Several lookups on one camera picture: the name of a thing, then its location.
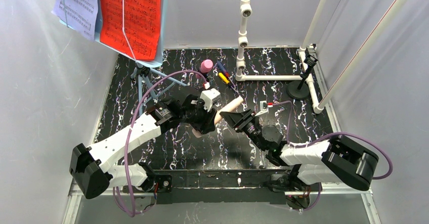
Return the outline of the beige toy microphone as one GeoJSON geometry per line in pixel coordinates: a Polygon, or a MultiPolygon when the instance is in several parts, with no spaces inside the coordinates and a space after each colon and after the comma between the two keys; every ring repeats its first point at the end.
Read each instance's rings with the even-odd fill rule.
{"type": "Polygon", "coordinates": [[[197,138],[200,138],[200,137],[202,137],[202,135],[214,131],[215,128],[216,128],[216,124],[219,123],[223,119],[220,116],[220,112],[223,112],[223,111],[232,112],[243,101],[244,101],[244,99],[241,96],[239,96],[238,98],[235,98],[231,102],[229,102],[228,104],[226,104],[220,110],[214,109],[215,114],[211,114],[211,110],[213,109],[213,107],[211,108],[210,111],[207,112],[204,109],[204,106],[203,106],[203,113],[205,113],[205,115],[203,116],[203,122],[201,123],[200,126],[197,126],[196,124],[194,124],[192,126],[193,127],[192,132],[194,133],[194,135],[197,138]]]}

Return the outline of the pink toy microphone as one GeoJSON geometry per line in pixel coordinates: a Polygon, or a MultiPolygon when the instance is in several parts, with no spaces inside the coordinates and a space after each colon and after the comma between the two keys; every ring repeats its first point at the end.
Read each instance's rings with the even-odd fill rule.
{"type": "Polygon", "coordinates": [[[213,69],[213,61],[210,59],[203,60],[199,67],[201,74],[207,74],[213,69]]]}

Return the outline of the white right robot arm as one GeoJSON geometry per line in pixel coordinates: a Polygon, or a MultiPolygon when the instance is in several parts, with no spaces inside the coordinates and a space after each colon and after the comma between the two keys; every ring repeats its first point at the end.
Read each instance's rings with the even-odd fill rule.
{"type": "Polygon", "coordinates": [[[266,182],[271,189],[305,189],[318,183],[344,183],[367,191],[379,161],[379,156],[345,135],[330,135],[314,143],[292,144],[274,125],[261,125],[252,110],[222,112],[220,115],[236,132],[248,136],[266,159],[275,166],[287,166],[289,171],[276,180],[266,182]]]}

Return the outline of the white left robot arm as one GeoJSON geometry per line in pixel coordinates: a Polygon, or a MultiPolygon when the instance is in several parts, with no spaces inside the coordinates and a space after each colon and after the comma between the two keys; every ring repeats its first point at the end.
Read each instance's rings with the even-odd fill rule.
{"type": "Polygon", "coordinates": [[[137,163],[128,167],[117,162],[143,143],[159,137],[167,131],[177,128],[181,123],[191,125],[201,134],[215,130],[217,110],[213,104],[221,95],[214,88],[198,92],[187,86],[189,94],[182,99],[171,97],[159,100],[157,104],[129,125],[100,143],[86,147],[84,144],[72,150],[69,171],[87,199],[100,196],[108,188],[123,187],[128,184],[144,191],[162,187],[162,191],[171,188],[168,174],[156,174],[146,163],[137,163]]]}

